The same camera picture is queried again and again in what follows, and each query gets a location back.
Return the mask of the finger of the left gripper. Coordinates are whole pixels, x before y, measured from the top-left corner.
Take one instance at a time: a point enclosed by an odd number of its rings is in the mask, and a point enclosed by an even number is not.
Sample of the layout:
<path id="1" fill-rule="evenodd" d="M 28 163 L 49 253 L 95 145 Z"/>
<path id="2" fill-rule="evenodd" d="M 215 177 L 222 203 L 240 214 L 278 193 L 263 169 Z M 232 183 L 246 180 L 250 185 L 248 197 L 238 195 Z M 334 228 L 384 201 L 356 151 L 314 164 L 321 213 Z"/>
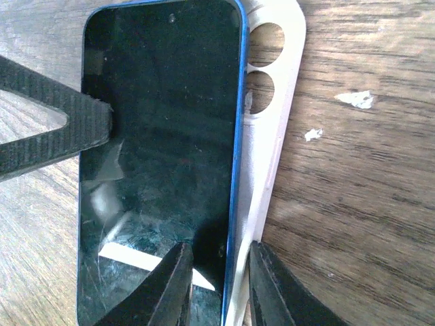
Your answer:
<path id="1" fill-rule="evenodd" d="M 1 57 L 1 89 L 67 116 L 66 124 L 1 145 L 1 180 L 19 177 L 108 142 L 109 104 Z"/>

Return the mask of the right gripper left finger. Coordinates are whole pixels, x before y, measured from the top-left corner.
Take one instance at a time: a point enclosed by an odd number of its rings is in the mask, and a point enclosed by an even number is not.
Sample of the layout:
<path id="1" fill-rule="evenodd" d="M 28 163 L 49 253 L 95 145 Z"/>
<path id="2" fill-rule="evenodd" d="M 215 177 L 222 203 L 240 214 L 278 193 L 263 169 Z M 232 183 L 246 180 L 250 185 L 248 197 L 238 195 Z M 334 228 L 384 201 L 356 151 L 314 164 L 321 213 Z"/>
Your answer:
<path id="1" fill-rule="evenodd" d="M 177 243 L 143 282 L 97 325 L 189 325 L 193 252 Z"/>

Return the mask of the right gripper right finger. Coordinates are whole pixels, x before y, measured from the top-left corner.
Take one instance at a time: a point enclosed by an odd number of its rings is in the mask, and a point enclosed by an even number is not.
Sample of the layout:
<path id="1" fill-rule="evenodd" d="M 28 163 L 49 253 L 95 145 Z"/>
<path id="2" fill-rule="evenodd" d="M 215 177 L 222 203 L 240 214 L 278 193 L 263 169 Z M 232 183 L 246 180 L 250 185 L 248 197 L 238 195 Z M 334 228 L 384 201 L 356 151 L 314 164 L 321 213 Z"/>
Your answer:
<path id="1" fill-rule="evenodd" d="M 249 295 L 253 325 L 346 325 L 320 302 L 263 242 L 249 250 Z"/>

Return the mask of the black phone blue edge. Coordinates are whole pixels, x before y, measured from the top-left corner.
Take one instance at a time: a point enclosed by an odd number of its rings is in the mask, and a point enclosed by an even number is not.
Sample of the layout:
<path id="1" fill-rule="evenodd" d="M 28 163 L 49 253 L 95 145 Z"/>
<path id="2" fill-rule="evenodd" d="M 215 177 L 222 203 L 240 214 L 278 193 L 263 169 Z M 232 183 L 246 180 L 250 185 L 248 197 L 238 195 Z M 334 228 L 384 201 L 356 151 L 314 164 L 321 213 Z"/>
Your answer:
<path id="1" fill-rule="evenodd" d="M 109 141 L 80 154 L 77 322 L 95 325 L 179 242 L 192 325 L 223 325 L 233 283 L 249 27 L 240 1 L 101 7 L 83 35 L 84 94 Z"/>

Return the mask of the beige phone case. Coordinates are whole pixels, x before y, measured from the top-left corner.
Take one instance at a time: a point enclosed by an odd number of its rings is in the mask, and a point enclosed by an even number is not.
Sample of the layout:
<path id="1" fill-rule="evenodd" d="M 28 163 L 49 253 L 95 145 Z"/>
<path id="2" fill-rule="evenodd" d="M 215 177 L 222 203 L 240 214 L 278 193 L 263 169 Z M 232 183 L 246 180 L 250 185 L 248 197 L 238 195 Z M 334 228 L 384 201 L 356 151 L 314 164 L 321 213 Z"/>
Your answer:
<path id="1" fill-rule="evenodd" d="M 248 73 L 263 73 L 272 79 L 274 94 L 259 113 L 249 111 L 253 103 L 251 92 L 245 96 L 233 280 L 224 305 L 224 325 L 243 322 L 249 298 L 249 246 L 252 241 L 261 239 L 264 230 L 307 30 L 297 1 L 244 1 L 243 5 L 251 30 L 268 23 L 276 24 L 283 31 L 285 42 L 272 63 L 264 67 L 254 63 L 247 66 Z"/>

